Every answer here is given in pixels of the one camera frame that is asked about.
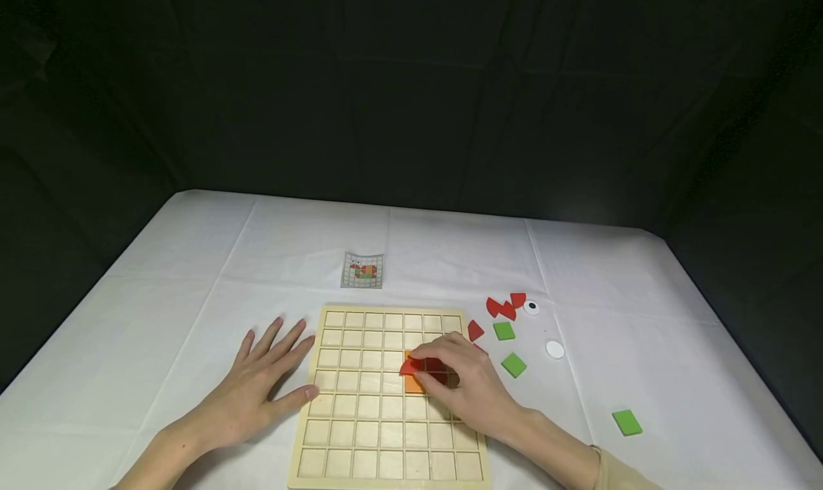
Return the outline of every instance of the green square piece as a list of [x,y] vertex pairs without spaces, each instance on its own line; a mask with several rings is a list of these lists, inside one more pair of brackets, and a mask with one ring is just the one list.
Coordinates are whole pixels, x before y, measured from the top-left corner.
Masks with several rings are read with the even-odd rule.
[[624,409],[622,412],[615,412],[612,414],[615,418],[619,430],[623,436],[640,435],[643,432],[643,427],[640,427],[637,419],[630,409]]
[[509,322],[496,322],[494,326],[494,333],[497,334],[498,340],[510,340],[514,338],[514,329]]
[[520,374],[523,374],[524,370],[526,370],[526,364],[524,364],[523,360],[520,359],[520,356],[514,353],[506,356],[506,359],[503,360],[500,365],[503,366],[503,369],[509,371],[509,374],[511,374],[515,379]]

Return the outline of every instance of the wooden board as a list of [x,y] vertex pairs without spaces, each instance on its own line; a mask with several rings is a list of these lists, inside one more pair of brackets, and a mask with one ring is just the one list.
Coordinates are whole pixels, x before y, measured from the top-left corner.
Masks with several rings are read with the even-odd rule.
[[466,334],[455,310],[325,306],[300,412],[291,489],[487,490],[486,437],[426,394],[406,393],[404,351]]

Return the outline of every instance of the hand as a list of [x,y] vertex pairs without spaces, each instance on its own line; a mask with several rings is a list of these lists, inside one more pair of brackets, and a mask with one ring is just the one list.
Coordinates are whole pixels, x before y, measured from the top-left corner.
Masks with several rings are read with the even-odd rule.
[[173,429],[193,431],[202,453],[249,440],[319,393],[317,386],[306,385],[280,399],[269,400],[275,383],[299,364],[314,345],[312,335],[292,349],[306,327],[301,320],[271,347],[282,324],[280,317],[272,322],[254,349],[254,332],[249,331],[226,378],[200,404],[172,424]]
[[415,377],[427,393],[442,401],[472,429],[509,443],[505,436],[512,431],[513,418],[522,415],[524,408],[506,391],[488,354],[460,333],[452,332],[422,344],[410,356],[437,358],[454,369],[460,376],[455,389],[443,386],[427,372],[419,371]]

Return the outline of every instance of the white circle piece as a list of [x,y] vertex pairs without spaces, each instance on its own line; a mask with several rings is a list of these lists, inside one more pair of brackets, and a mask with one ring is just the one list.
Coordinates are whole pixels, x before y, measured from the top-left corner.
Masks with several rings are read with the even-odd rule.
[[523,312],[527,316],[537,316],[540,313],[540,306],[535,301],[525,301],[523,303]]
[[546,354],[551,358],[559,360],[565,356],[565,349],[557,340],[548,340],[546,343]]

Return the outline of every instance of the left hand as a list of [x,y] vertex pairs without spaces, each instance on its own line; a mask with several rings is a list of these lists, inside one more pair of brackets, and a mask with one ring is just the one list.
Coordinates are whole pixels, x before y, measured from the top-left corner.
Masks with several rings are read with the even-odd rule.
[[314,335],[311,335],[292,349],[306,327],[305,320],[301,320],[271,347],[282,326],[283,319],[278,317],[254,349],[254,332],[249,331],[226,378],[170,427],[196,435],[201,453],[206,453],[249,440],[283,415],[317,397],[318,387],[306,385],[280,399],[269,400],[275,383],[297,366],[314,345]]

